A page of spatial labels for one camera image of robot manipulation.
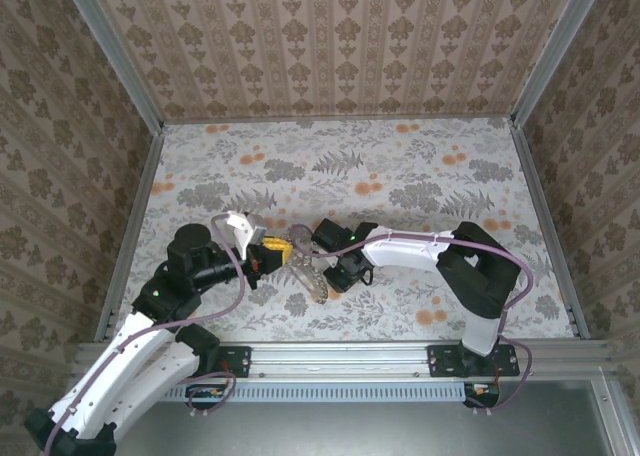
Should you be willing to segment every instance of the patterned wall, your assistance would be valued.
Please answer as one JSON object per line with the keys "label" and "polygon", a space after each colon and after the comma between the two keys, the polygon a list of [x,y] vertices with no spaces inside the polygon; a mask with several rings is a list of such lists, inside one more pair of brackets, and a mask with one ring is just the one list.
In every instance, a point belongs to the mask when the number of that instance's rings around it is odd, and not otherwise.
{"label": "patterned wall", "polygon": [[166,120],[507,114],[567,0],[100,0]]}
{"label": "patterned wall", "polygon": [[0,453],[93,338],[150,135],[71,0],[0,0]]}
{"label": "patterned wall", "polygon": [[594,337],[640,416],[640,0],[597,0],[525,132]]}

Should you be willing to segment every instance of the wire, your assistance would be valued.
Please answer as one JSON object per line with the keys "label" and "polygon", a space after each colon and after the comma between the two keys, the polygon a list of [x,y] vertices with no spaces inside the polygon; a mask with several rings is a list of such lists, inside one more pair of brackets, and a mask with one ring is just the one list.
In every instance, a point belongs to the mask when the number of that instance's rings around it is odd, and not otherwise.
{"label": "wire", "polygon": [[513,401],[513,399],[520,393],[520,391],[522,390],[522,387],[524,386],[524,383],[527,381],[527,378],[529,377],[530,373],[531,373],[531,366],[533,365],[533,353],[531,351],[531,349],[529,349],[528,346],[526,346],[524,343],[521,343],[519,341],[516,340],[512,340],[509,339],[505,336],[503,336],[502,331],[504,329],[504,326],[506,324],[506,320],[507,320],[507,314],[509,312],[509,310],[511,308],[513,308],[513,306],[515,306],[518,302],[522,301],[522,299],[531,292],[531,290],[533,289],[533,284],[534,284],[534,276],[533,276],[533,272],[531,271],[531,269],[524,263],[522,262],[520,259],[516,258],[514,255],[512,255],[511,253],[504,251],[502,249],[499,248],[494,248],[493,246],[487,246],[485,244],[480,244],[480,243],[473,243],[471,241],[461,241],[459,239],[454,239],[454,238],[446,238],[446,237],[439,237],[439,236],[432,236],[432,235],[428,235],[428,234],[412,234],[412,233],[401,233],[401,232],[391,232],[388,234],[383,234],[380,236],[374,236],[372,238],[369,239],[365,239],[364,241],[360,241],[359,243],[355,243],[347,248],[341,249],[339,251],[333,251],[332,253],[316,253],[314,251],[308,250],[306,248],[302,248],[300,247],[299,243],[295,240],[295,237],[293,237],[293,233],[295,233],[296,230],[303,230],[309,234],[313,234],[313,231],[311,230],[311,228],[309,228],[308,226],[305,226],[304,224],[294,224],[291,226],[290,229],[290,234],[292,234],[292,241],[293,244],[295,245],[296,249],[298,251],[300,251],[302,254],[304,254],[305,256],[309,256],[312,258],[329,258],[332,256],[341,256],[345,253],[348,253],[350,251],[353,251],[354,249],[359,249],[369,243],[374,243],[376,241],[386,241],[389,239],[410,239],[410,240],[415,240],[415,241],[427,241],[427,242],[435,242],[437,240],[437,242],[439,243],[447,243],[447,244],[454,244],[456,246],[464,246],[466,248],[472,248],[472,249],[479,249],[481,251],[487,251],[489,253],[493,253],[493,254],[497,254],[498,256],[502,256],[503,258],[507,259],[508,261],[511,261],[512,263],[518,265],[520,267],[520,269],[522,269],[522,271],[524,271],[524,273],[527,275],[527,285],[525,286],[525,288],[520,292],[520,294],[518,294],[517,296],[515,296],[511,301],[509,301],[507,304],[504,305],[504,308],[502,309],[502,315],[500,317],[500,324],[498,326],[498,336],[500,336],[502,338],[502,340],[504,342],[506,342],[507,344],[512,344],[513,346],[518,346],[522,349],[525,350],[525,352],[527,353],[527,366],[524,370],[524,373],[522,374],[522,378],[520,379],[520,381],[518,382],[518,386],[516,387],[516,389],[514,390],[514,392],[502,403],[494,406],[493,408],[487,408],[486,406],[484,406],[482,403],[479,403],[478,401],[472,399],[472,398],[467,398],[469,401],[471,401],[474,404],[477,404],[480,407],[484,407],[487,411],[487,414],[490,414],[491,411],[496,411],[498,409],[504,408],[507,404],[509,404],[511,401]]}
{"label": "wire", "polygon": [[227,378],[227,384],[228,384],[228,380],[231,379],[231,389],[229,389],[229,391],[227,391],[226,394],[224,396],[222,396],[222,398],[220,398],[220,400],[215,404],[215,406],[213,406],[210,409],[203,409],[203,410],[196,409],[196,408],[193,407],[193,397],[198,393],[202,393],[202,392],[208,391],[208,390],[206,388],[202,388],[202,389],[199,389],[197,391],[193,391],[189,395],[189,399],[187,400],[187,406],[191,410],[191,415],[201,414],[203,416],[207,416],[208,414],[211,414],[214,411],[219,410],[222,406],[225,405],[227,400],[234,393],[234,391],[236,389],[236,383],[238,382],[238,379],[236,378],[236,375],[233,374],[230,371],[218,371],[218,372],[215,372],[215,373],[205,374],[204,376],[199,376],[197,378],[187,378],[187,379],[182,381],[183,384],[185,384],[185,383],[197,383],[198,381],[202,381],[203,379],[221,378],[221,377]]}
{"label": "wire", "polygon": [[[205,323],[207,321],[211,321],[212,319],[220,318],[222,316],[225,316],[225,315],[229,314],[234,309],[236,309],[238,307],[238,305],[242,302],[242,299],[244,297],[244,293],[245,293],[245,290],[246,290],[246,282],[244,280],[244,273],[242,272],[242,267],[240,266],[240,262],[238,261],[238,258],[236,258],[236,255],[231,250],[231,247],[229,247],[229,244],[227,243],[226,239],[224,238],[224,235],[222,234],[222,232],[220,231],[220,229],[218,228],[218,225],[217,225],[218,221],[226,219],[226,218],[227,218],[227,214],[226,213],[219,214],[219,215],[214,216],[213,218],[211,218],[211,229],[213,230],[213,232],[217,236],[217,238],[220,240],[220,244],[224,248],[224,250],[227,253],[227,255],[229,256],[229,258],[231,259],[231,262],[233,263],[233,266],[234,266],[234,268],[236,270],[236,273],[238,274],[238,279],[240,280],[240,289],[238,290],[238,296],[233,301],[233,303],[231,303],[231,305],[229,305],[227,308],[223,309],[222,311],[218,311],[217,313],[211,313],[211,314],[208,314],[206,316],[200,316],[198,318],[193,318],[193,319],[183,319],[183,320],[180,320],[180,321],[172,321],[170,323],[163,323],[163,324],[159,324],[157,326],[151,326],[149,328],[143,329],[141,331],[138,331],[137,333],[132,334],[127,339],[125,339],[121,344],[116,346],[115,351],[113,351],[111,354],[109,354],[109,356],[107,356],[107,358],[102,362],[102,364],[100,364],[100,366],[98,366],[96,368],[96,370],[93,372],[91,377],[87,380],[87,383],[78,391],[78,394],[71,401],[69,406],[67,406],[67,409],[62,414],[62,416],[60,417],[58,422],[55,424],[55,426],[51,430],[51,433],[49,433],[49,437],[47,438],[47,442],[46,442],[45,447],[44,447],[44,456],[50,456],[51,455],[51,448],[53,446],[53,442],[54,442],[57,434],[60,432],[60,429],[62,429],[62,426],[64,426],[64,423],[66,423],[67,420],[69,419],[69,417],[72,414],[75,413],[78,404],[80,404],[80,402],[82,401],[82,398],[84,397],[84,395],[87,394],[89,389],[91,389],[91,387],[98,380],[100,375],[102,375],[102,373],[105,371],[105,369],[107,369],[109,364],[111,364],[111,362],[119,354],[121,354],[125,350],[125,348],[127,346],[129,346],[131,343],[133,343],[136,339],[144,336],[145,334],[152,333],[154,331],[160,331],[162,329],[170,329],[170,328],[176,328],[176,327],[180,327],[180,326],[186,326],[187,324]],[[229,391],[229,393],[228,393],[229,397],[231,396],[232,393],[233,393],[233,389],[231,391]]]}

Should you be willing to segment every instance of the gray leaf pattern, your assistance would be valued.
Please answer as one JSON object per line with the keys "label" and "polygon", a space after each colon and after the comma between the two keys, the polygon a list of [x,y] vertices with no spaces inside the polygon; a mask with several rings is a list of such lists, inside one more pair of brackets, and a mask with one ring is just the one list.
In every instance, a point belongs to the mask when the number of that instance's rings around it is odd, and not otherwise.
{"label": "gray leaf pattern", "polygon": [[[169,125],[121,315],[175,231],[208,225],[222,211],[259,213],[268,234],[285,239],[292,224],[314,227],[325,217],[351,229],[372,221],[407,231],[453,230],[469,220],[536,274],[529,305],[514,308],[506,334],[571,337],[517,161],[506,120],[496,118]],[[7,236],[6,249],[23,259],[33,252],[17,236]],[[206,327],[225,341],[450,339],[464,330],[463,308],[438,274],[379,268],[372,286],[338,294],[322,276],[328,264],[294,252]],[[212,288],[197,314],[223,309],[237,290],[237,281]],[[52,337],[43,333],[40,347]]]}

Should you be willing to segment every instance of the purple cable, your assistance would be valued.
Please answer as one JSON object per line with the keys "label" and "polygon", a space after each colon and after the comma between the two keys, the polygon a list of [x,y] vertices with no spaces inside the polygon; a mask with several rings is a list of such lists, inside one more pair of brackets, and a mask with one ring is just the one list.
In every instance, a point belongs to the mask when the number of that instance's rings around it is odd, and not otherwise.
{"label": "purple cable", "polygon": [[[244,292],[246,289],[244,273],[242,272],[242,267],[240,266],[240,262],[238,261],[238,258],[236,258],[236,255],[233,253],[233,251],[229,247],[229,244],[224,239],[224,235],[222,234],[222,232],[217,226],[217,222],[219,220],[226,219],[226,218],[227,218],[227,214],[219,214],[211,218],[211,229],[213,230],[214,234],[218,237],[218,239],[220,239],[220,244],[226,251],[229,258],[231,259],[231,262],[233,263],[233,266],[236,269],[236,272],[238,273],[238,279],[240,280],[240,289],[238,291],[238,297],[235,299],[235,301],[231,303],[229,307],[223,309],[222,311],[218,311],[217,313],[211,313],[206,316],[200,316],[198,318],[193,318],[193,319],[183,319],[181,321],[173,321],[171,323],[159,324],[157,326],[151,326],[149,328],[143,329],[141,331],[138,331],[137,333],[132,334],[127,339],[125,339],[121,344],[116,346],[116,351],[112,352],[107,357],[107,359],[105,359],[102,362],[102,364],[98,366],[95,372],[87,380],[87,383],[82,387],[82,389],[80,389],[80,391],[78,391],[78,394],[73,399],[73,401],[71,401],[71,404],[69,404],[64,414],[60,417],[60,420],[56,423],[56,425],[51,430],[51,433],[49,434],[49,438],[47,439],[47,443],[45,444],[45,447],[44,447],[44,456],[51,455],[51,447],[53,446],[53,442],[57,434],[60,432],[60,429],[62,429],[62,426],[67,421],[67,419],[69,419],[69,416],[71,416],[72,412],[76,409],[78,404],[82,401],[82,398],[84,397],[84,395],[87,394],[91,386],[93,386],[93,384],[98,380],[100,375],[104,372],[105,369],[107,369],[109,364],[111,364],[111,362],[116,358],[116,356],[122,353],[124,349],[127,346],[129,346],[132,342],[134,342],[139,337],[144,336],[145,334],[151,333],[153,331],[160,331],[161,329],[169,329],[169,328],[175,328],[179,326],[185,326],[187,324],[204,323],[207,321],[211,321],[212,319],[215,319],[215,318],[220,318],[222,316],[229,314],[234,309],[236,309],[238,305],[242,302],[242,298],[244,297]],[[230,391],[228,393],[228,396],[231,396],[232,393],[233,391]]]}
{"label": "purple cable", "polygon": [[[304,230],[307,233],[313,234],[313,231],[311,230],[311,228],[309,228],[308,226],[305,226],[304,224],[294,224],[293,226],[291,226],[291,230],[290,233],[293,234],[296,230]],[[410,240],[414,240],[414,241],[428,241],[431,243],[434,242],[439,242],[439,243],[447,243],[447,244],[455,244],[457,246],[464,246],[466,248],[473,248],[473,249],[479,249],[482,251],[487,251],[493,254],[497,254],[498,256],[502,256],[503,258],[511,261],[514,264],[517,264],[520,269],[522,269],[524,271],[524,273],[527,275],[527,285],[525,286],[525,288],[522,290],[522,292],[520,294],[518,294],[516,297],[514,297],[511,301],[509,301],[507,304],[504,305],[504,308],[502,310],[502,316],[500,317],[500,325],[498,326],[498,335],[502,338],[502,340],[504,342],[506,342],[507,344],[512,344],[514,346],[518,346],[522,349],[524,349],[527,353],[527,366],[524,370],[524,373],[522,374],[522,378],[520,379],[520,382],[518,383],[518,386],[516,387],[516,389],[514,390],[514,392],[511,394],[511,396],[509,396],[506,401],[498,404],[497,406],[494,406],[493,408],[486,408],[487,412],[489,411],[496,411],[498,409],[501,409],[503,407],[505,407],[509,402],[511,402],[517,395],[518,393],[520,393],[520,391],[522,390],[522,387],[524,386],[524,383],[527,381],[527,378],[529,377],[529,374],[531,372],[531,366],[533,364],[533,353],[531,352],[531,349],[529,349],[529,347],[527,347],[525,344],[519,342],[519,341],[515,341],[512,339],[509,339],[505,336],[502,335],[502,330],[504,329],[504,325],[506,323],[507,320],[507,313],[509,311],[509,309],[511,309],[514,305],[516,305],[519,301],[522,300],[522,298],[524,298],[527,294],[529,294],[531,292],[531,290],[533,289],[533,283],[534,283],[534,276],[533,276],[533,272],[531,271],[531,269],[529,269],[529,267],[524,264],[522,261],[520,261],[518,258],[516,258],[514,255],[512,255],[511,253],[504,251],[502,249],[498,249],[498,248],[494,248],[493,246],[487,246],[484,244],[479,244],[479,243],[473,243],[471,241],[461,241],[458,239],[454,239],[454,238],[445,238],[445,237],[436,237],[436,236],[429,236],[426,234],[408,234],[408,233],[401,233],[401,232],[393,232],[390,234],[383,234],[380,236],[374,236],[372,238],[369,239],[365,239],[364,241],[360,241],[359,243],[356,243],[352,246],[349,246],[348,248],[345,249],[341,249],[339,251],[334,251],[332,253],[316,253],[313,251],[310,251],[308,249],[305,248],[301,248],[299,246],[299,244],[297,242],[294,242],[294,245],[296,246],[296,249],[298,251],[300,251],[302,254],[306,255],[306,256],[310,256],[312,258],[329,258],[331,256],[341,256],[345,253],[348,253],[349,251],[353,251],[354,249],[358,249],[363,247],[366,244],[369,243],[374,243],[376,241],[385,241],[388,239],[410,239]],[[483,406],[482,403],[478,403],[477,401],[469,398],[472,402],[479,404],[480,406]]]}
{"label": "purple cable", "polygon": [[211,409],[206,409],[206,410],[200,410],[200,409],[196,409],[193,407],[193,397],[198,394],[198,393],[202,393],[204,391],[207,391],[206,388],[202,388],[201,390],[198,391],[194,391],[189,395],[189,400],[187,401],[187,406],[189,407],[189,409],[197,414],[211,414],[214,411],[219,410],[222,406],[225,405],[225,403],[227,402],[227,400],[231,397],[231,395],[234,393],[234,391],[236,390],[236,383],[238,382],[236,375],[229,372],[229,371],[218,371],[216,373],[209,373],[209,374],[205,374],[204,376],[198,376],[197,378],[187,378],[185,380],[182,381],[182,383],[197,383],[198,381],[202,381],[203,379],[209,379],[209,378],[231,378],[231,389],[229,391],[227,391],[227,394],[225,394],[224,396],[222,396],[222,398],[220,398],[220,401],[218,401],[216,403],[216,405],[211,408]]}

